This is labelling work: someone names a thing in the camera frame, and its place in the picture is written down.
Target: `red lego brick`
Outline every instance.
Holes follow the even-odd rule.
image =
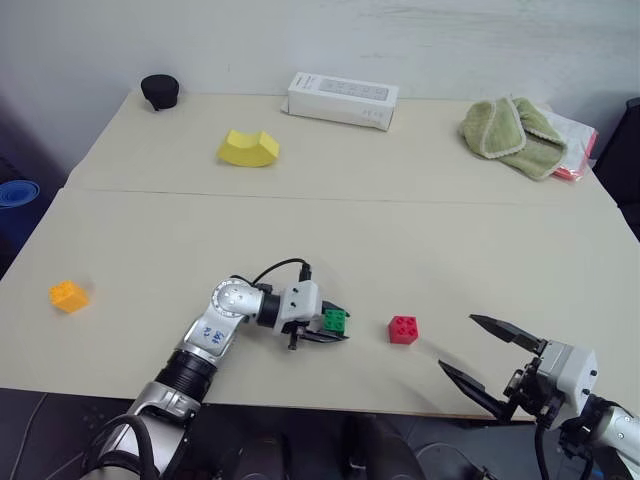
[[[416,317],[395,316],[389,323],[389,341],[402,345],[412,344],[418,338]]]

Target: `orange lego brick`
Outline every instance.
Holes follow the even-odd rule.
[[[51,300],[53,306],[67,313],[75,312],[89,304],[87,292],[70,280],[51,287],[49,289],[49,300]]]

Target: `white wall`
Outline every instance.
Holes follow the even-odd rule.
[[[66,173],[157,72],[188,91],[283,93],[308,70],[527,95],[606,137],[640,92],[639,30],[637,0],[0,0],[0,113]]]

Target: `green cloth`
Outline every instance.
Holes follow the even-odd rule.
[[[475,103],[460,130],[474,153],[500,160],[534,180],[551,175],[566,150],[558,133],[526,98]]]

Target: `black chair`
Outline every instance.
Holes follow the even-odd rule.
[[[627,111],[593,171],[640,241],[640,97],[627,101]]]

